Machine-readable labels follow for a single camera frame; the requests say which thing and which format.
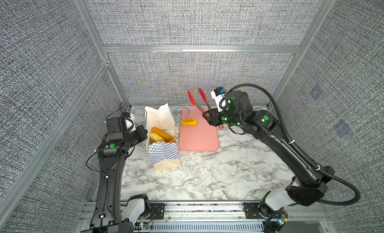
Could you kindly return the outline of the ridged yellow bread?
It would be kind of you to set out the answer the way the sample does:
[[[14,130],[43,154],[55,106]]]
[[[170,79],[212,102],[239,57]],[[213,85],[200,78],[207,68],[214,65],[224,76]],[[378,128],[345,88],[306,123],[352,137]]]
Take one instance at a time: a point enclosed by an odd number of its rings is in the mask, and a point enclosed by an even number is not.
[[[154,133],[152,132],[150,134],[150,139],[153,141],[153,142],[166,142],[165,139],[163,137],[161,137],[160,135],[158,135],[157,133]]]

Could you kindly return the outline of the orange oval bread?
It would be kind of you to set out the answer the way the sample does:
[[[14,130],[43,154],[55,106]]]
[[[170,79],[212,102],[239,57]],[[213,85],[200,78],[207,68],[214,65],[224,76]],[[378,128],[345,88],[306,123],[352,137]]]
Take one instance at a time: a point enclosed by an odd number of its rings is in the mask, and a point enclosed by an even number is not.
[[[180,122],[180,125],[182,126],[194,126],[194,125],[197,125],[198,121],[194,118],[186,118],[186,119],[183,119],[181,122]]]

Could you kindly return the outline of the long brown baguette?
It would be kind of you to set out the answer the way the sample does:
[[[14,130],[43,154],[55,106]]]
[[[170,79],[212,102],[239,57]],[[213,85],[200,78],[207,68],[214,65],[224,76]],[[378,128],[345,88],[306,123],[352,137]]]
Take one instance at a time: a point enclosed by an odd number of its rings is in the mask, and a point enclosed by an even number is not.
[[[171,142],[172,140],[174,140],[174,137],[173,137],[173,136],[171,136],[170,134],[166,133],[166,132],[163,131],[162,129],[153,127],[153,128],[152,128],[152,132],[157,133],[158,135],[160,135],[161,137],[163,137],[167,143],[169,143],[169,142]]]

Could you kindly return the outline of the blue checkered paper bag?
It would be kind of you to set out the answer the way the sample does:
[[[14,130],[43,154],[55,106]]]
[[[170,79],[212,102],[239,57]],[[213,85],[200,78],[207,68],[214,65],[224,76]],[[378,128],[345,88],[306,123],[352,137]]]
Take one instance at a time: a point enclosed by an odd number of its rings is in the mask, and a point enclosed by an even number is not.
[[[179,132],[169,105],[166,103],[158,109],[146,106],[144,110],[147,113],[146,130],[148,131],[146,149],[155,170],[162,171],[181,167]],[[171,139],[165,140],[165,142],[156,142],[151,139],[154,128],[164,131],[171,136]]]

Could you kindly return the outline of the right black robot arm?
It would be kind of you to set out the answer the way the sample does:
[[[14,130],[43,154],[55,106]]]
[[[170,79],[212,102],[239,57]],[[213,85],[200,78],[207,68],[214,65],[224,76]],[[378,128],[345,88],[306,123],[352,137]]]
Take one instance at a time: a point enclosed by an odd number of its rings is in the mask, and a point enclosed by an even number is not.
[[[209,107],[203,117],[211,126],[236,126],[268,146],[294,173],[292,182],[284,189],[265,194],[258,209],[269,218],[279,209],[297,203],[310,206],[326,193],[331,179],[311,166],[307,154],[300,156],[293,143],[284,136],[280,122],[267,110],[254,110],[248,94],[243,91],[226,93],[222,87],[211,92],[216,107]]]

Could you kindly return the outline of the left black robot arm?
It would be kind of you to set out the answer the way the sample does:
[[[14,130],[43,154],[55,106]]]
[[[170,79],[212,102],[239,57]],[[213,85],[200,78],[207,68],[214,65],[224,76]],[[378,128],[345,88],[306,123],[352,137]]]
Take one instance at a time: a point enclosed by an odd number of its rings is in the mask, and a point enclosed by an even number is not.
[[[123,113],[106,119],[107,133],[95,150],[99,160],[100,175],[96,207],[88,233],[132,233],[139,218],[151,212],[147,195],[130,197],[127,205],[121,206],[121,185],[125,163],[135,146],[147,140],[143,125],[135,126],[134,117]]]

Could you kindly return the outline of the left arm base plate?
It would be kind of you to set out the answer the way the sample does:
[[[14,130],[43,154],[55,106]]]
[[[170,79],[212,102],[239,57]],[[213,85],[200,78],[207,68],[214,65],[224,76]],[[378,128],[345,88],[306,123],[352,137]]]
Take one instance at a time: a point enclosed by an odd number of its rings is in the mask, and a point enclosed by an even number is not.
[[[138,218],[138,221],[163,220],[165,215],[164,203],[150,203],[151,210]]]

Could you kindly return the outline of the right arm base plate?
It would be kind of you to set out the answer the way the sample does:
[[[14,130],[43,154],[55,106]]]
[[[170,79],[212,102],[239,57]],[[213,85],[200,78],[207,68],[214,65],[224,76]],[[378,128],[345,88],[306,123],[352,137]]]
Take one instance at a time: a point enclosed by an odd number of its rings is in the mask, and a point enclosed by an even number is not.
[[[249,203],[243,202],[241,208],[246,215],[246,219],[284,219],[288,217],[288,213],[285,210],[274,211],[266,203]]]

